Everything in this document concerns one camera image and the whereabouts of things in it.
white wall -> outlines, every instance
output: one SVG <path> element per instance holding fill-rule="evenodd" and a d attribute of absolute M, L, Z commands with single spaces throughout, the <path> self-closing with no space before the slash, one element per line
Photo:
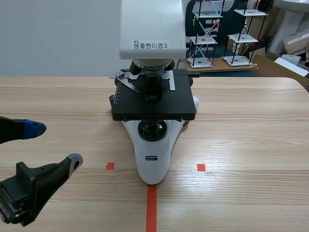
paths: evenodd
<path fill-rule="evenodd" d="M 119 10 L 120 0 L 0 0 L 0 75 L 112 76 L 129 68 L 118 58 Z"/>

wooden tray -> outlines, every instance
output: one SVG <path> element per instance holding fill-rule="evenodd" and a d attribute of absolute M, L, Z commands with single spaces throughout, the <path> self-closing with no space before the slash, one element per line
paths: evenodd
<path fill-rule="evenodd" d="M 187 59 L 183 59 L 183 63 L 187 71 L 199 71 L 203 73 L 256 70 L 257 69 L 256 64 L 252 64 L 248 66 L 231 67 L 222 58 L 215 58 L 213 61 L 214 67 L 212 68 L 192 69 Z"/>

blue gripper tip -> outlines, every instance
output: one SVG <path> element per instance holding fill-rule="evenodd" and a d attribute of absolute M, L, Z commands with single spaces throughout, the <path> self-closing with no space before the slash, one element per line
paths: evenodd
<path fill-rule="evenodd" d="M 24 139 L 33 139 L 41 136 L 46 131 L 46 126 L 41 122 L 25 119 Z"/>

brand label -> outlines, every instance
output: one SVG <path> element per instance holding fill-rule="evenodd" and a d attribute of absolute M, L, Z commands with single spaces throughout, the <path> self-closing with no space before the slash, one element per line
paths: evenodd
<path fill-rule="evenodd" d="M 158 156 L 146 156 L 146 161 L 157 161 Z"/>
<path fill-rule="evenodd" d="M 132 40 L 132 50 L 169 50 L 169 40 Z"/>

red tape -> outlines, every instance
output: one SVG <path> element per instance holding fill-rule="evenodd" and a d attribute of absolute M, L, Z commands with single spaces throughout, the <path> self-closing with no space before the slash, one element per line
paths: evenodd
<path fill-rule="evenodd" d="M 206 167 L 204 164 L 198 164 L 197 165 L 197 171 L 198 172 L 205 172 L 206 171 Z"/>
<path fill-rule="evenodd" d="M 106 166 L 105 166 L 105 170 L 114 170 L 115 169 L 115 163 L 108 163 Z"/>
<path fill-rule="evenodd" d="M 156 232 L 156 185 L 148 186 L 146 232 Z"/>

